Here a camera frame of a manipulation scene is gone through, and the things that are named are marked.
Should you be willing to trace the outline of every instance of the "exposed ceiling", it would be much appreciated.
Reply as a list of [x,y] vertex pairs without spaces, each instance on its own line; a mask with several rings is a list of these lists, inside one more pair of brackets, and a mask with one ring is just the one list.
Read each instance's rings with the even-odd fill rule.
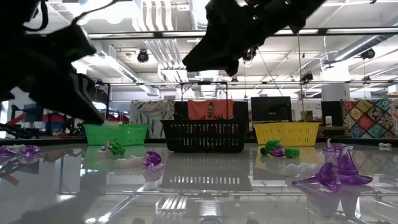
[[[152,3],[152,21],[155,24],[155,0],[143,0],[144,8],[142,10],[143,18],[147,19],[146,8],[147,3]],[[164,0],[162,0],[162,10],[165,9]],[[73,11],[70,9],[70,3],[62,3],[62,0],[49,0],[49,18],[50,24],[44,32],[51,32],[61,27],[65,27],[73,19]],[[190,6],[188,0],[172,0],[171,1],[171,22],[175,30],[190,30],[192,29]],[[396,17],[398,11],[398,1],[383,1],[378,0],[375,4],[370,4],[369,1],[360,0],[332,0],[327,1],[318,11],[316,11],[307,21],[306,28],[321,28],[321,27],[382,27],[389,21]],[[94,33],[110,33],[110,32],[135,32],[132,24],[133,18],[136,16],[133,9],[123,9],[123,11],[109,11],[107,16],[113,17],[118,14],[123,14],[124,18],[120,23],[111,24],[106,19],[90,19],[83,27],[89,34]],[[163,25],[166,29],[167,18],[163,13]],[[28,26],[38,27],[41,23],[41,14],[39,14]],[[328,37],[301,37],[300,50],[298,39],[296,37],[270,37],[264,45],[260,47],[261,55],[254,57],[250,67],[244,67],[240,64],[238,74],[239,81],[259,82],[271,81],[272,78],[276,81],[290,81],[293,78],[298,81],[297,72],[300,68],[299,58],[301,57],[301,65],[313,60],[314,57],[325,52],[337,52],[363,36],[358,35],[342,35],[342,36],[328,36]],[[176,40],[179,54],[183,58],[192,49],[197,42],[195,39],[177,39]],[[137,56],[140,49],[147,49],[147,43],[144,40],[107,40],[107,45],[111,45],[116,49],[117,59],[122,62],[126,69],[135,73],[140,79],[140,82],[167,82],[172,81],[170,77],[159,75],[159,63],[149,50],[149,61],[146,63],[139,63]],[[365,74],[377,74],[378,71],[392,67],[398,63],[398,38],[395,36],[373,47],[376,51],[376,56],[372,60],[365,60],[360,58],[351,58],[349,63],[349,77],[348,80],[360,80]],[[121,83],[130,82],[121,75],[117,70],[110,67],[109,64],[100,60],[93,60],[86,58],[82,60],[80,66],[87,70],[87,75],[93,78],[102,79],[105,82]],[[315,67],[310,68],[314,74],[314,80],[321,79],[320,63]],[[392,69],[384,75],[379,76],[378,80],[394,79],[398,75],[397,70]],[[202,77],[200,74],[188,73],[189,81],[198,81]],[[230,81],[225,72],[220,71],[215,80]],[[306,88],[314,87],[314,85],[307,85]],[[351,86],[352,89],[361,88],[361,85]],[[372,88],[373,91],[383,92],[387,85],[378,85]],[[246,88],[250,90],[250,95],[258,95],[258,91],[253,91],[254,88],[275,88],[275,86],[258,86],[258,85],[238,85],[230,86],[229,89]],[[315,86],[312,91],[319,91],[320,86]],[[201,91],[200,88],[192,87],[193,91]],[[114,87],[113,91],[144,91],[142,88],[119,86]],[[298,91],[298,86],[283,87],[282,91]]]

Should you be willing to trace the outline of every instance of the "yellow basket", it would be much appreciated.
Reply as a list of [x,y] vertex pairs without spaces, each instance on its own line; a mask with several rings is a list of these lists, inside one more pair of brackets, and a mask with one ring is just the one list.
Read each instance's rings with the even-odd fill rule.
[[285,147],[314,146],[317,140],[319,123],[281,122],[255,124],[257,142],[265,144],[268,140],[280,140]]

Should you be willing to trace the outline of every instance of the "person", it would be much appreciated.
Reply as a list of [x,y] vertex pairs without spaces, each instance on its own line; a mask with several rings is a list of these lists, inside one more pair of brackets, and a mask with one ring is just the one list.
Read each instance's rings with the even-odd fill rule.
[[218,119],[218,117],[215,115],[215,107],[213,102],[210,102],[207,105],[206,115],[204,115],[200,119]]

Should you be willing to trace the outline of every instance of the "green toy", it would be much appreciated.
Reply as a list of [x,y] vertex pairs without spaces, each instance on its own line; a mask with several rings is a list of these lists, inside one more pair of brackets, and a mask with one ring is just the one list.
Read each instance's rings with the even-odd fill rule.
[[116,143],[110,143],[109,145],[110,145],[111,147],[109,147],[108,149],[109,149],[109,151],[112,152],[112,154],[113,154],[114,156],[117,156],[117,155],[123,156],[124,153],[126,153],[126,149],[123,148],[123,146],[120,145],[120,144],[117,143],[117,142],[116,142]]
[[268,140],[265,147],[260,149],[263,156],[270,154],[274,157],[297,158],[300,156],[300,150],[295,148],[284,148],[280,140]]

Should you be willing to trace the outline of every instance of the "reflective surface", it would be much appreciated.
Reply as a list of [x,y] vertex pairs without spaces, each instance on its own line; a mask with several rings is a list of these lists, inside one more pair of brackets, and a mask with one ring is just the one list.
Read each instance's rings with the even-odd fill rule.
[[261,156],[257,144],[236,155],[127,148],[125,158],[158,152],[157,169],[116,169],[99,146],[42,147],[35,164],[2,165],[0,223],[397,223],[398,149],[354,146],[359,173],[374,179],[368,185],[292,186],[300,174],[286,166],[335,160],[324,147],[303,147],[296,159]]

